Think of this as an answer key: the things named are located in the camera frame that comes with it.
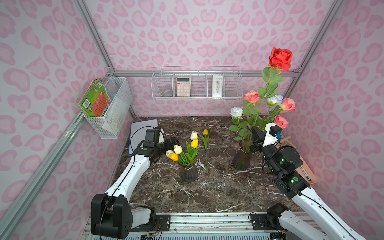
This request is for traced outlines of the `orange tulip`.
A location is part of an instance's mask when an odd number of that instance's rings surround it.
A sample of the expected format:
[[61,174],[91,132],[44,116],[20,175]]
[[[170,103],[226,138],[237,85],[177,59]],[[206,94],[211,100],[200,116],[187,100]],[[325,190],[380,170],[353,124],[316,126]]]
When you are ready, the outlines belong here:
[[181,166],[186,167],[190,165],[182,156],[176,153],[170,153],[169,158],[174,162],[178,162]]

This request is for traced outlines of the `pink rose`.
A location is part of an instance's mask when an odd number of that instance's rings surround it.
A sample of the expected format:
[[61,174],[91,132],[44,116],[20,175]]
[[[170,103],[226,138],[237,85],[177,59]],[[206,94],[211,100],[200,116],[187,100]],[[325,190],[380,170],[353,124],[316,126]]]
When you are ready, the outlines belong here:
[[288,121],[287,121],[284,117],[282,117],[282,116],[280,116],[280,115],[277,115],[277,116],[275,117],[274,123],[275,123],[278,127],[282,128],[282,129],[285,129],[285,128],[287,128],[287,127],[289,126]]
[[281,112],[292,112],[296,110],[296,104],[294,100],[290,98],[285,98],[280,106]]
[[261,98],[258,91],[250,91],[243,98],[243,115],[251,127],[255,127],[261,111]]

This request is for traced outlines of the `white rose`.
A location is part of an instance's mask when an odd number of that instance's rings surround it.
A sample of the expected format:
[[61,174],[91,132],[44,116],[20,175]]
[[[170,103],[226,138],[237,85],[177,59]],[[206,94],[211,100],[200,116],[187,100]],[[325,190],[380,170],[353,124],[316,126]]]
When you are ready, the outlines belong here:
[[281,106],[283,103],[284,97],[282,95],[275,95],[267,99],[267,105],[269,106]]
[[234,107],[230,110],[232,125],[229,127],[231,132],[237,134],[233,139],[240,143],[241,149],[247,151],[247,142],[249,137],[248,122],[243,119],[243,108]]

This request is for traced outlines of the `blue framed whiteboard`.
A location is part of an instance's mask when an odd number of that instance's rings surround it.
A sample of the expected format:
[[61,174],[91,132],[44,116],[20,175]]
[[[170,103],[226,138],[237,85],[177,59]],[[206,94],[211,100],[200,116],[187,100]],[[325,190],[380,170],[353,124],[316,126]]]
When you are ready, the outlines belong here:
[[133,151],[137,148],[138,144],[145,140],[146,130],[153,129],[159,126],[157,119],[147,120],[141,122],[135,122],[131,124],[131,132],[129,137],[129,155],[133,154]]

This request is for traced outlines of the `small yellow tulip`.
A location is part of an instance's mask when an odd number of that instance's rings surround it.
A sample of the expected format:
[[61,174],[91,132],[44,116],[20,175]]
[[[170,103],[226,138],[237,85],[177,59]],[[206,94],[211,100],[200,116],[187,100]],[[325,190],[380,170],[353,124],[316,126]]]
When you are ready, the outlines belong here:
[[209,172],[209,161],[208,161],[208,146],[209,146],[209,133],[207,129],[204,129],[203,135],[202,135],[202,140],[204,143],[204,148],[205,148],[205,159],[206,159],[206,171]]

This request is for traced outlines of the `red rose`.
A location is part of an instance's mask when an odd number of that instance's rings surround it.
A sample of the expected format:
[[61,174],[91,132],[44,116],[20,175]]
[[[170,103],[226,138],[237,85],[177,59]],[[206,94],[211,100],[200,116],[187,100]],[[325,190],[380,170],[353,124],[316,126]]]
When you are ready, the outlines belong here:
[[283,72],[288,72],[291,68],[293,53],[288,49],[272,48],[269,56],[269,63],[263,69],[262,79],[265,82],[264,87],[257,90],[261,98],[261,111],[256,126],[263,130],[269,123],[274,123],[275,117],[280,115],[280,106],[267,105],[267,99],[277,94],[279,84],[285,79],[281,76]]

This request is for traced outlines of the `wooden easel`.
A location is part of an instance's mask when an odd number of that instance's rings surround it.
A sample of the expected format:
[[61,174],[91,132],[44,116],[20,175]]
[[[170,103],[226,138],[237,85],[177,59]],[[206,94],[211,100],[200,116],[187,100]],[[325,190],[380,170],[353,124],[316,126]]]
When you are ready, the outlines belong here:
[[287,136],[287,137],[283,137],[280,141],[280,145],[283,145],[283,146],[292,146],[292,143],[290,142],[290,139],[291,139],[291,136]]

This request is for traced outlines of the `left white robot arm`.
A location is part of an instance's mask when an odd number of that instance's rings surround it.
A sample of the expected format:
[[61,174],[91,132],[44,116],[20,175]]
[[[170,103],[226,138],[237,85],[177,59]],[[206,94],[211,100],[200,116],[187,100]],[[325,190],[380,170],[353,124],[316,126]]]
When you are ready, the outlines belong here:
[[91,201],[91,233],[94,236],[123,240],[130,231],[138,228],[153,230],[161,225],[156,222],[151,207],[131,208],[130,199],[139,180],[151,164],[173,150],[179,141],[164,138],[159,128],[147,129],[144,139],[132,153],[132,159],[116,182],[103,194],[96,194]]

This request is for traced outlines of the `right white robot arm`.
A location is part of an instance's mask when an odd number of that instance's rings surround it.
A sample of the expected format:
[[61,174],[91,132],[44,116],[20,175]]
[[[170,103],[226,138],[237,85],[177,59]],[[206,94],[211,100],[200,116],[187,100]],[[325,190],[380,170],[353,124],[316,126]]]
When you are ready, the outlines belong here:
[[259,152],[263,165],[275,176],[272,182],[295,204],[301,207],[320,227],[309,225],[299,219],[282,204],[275,204],[267,210],[264,220],[258,224],[274,230],[287,230],[301,240],[362,240],[354,231],[319,197],[305,177],[297,169],[303,165],[300,154],[292,146],[280,146],[282,128],[274,123],[267,124],[264,131],[252,128],[252,152]]

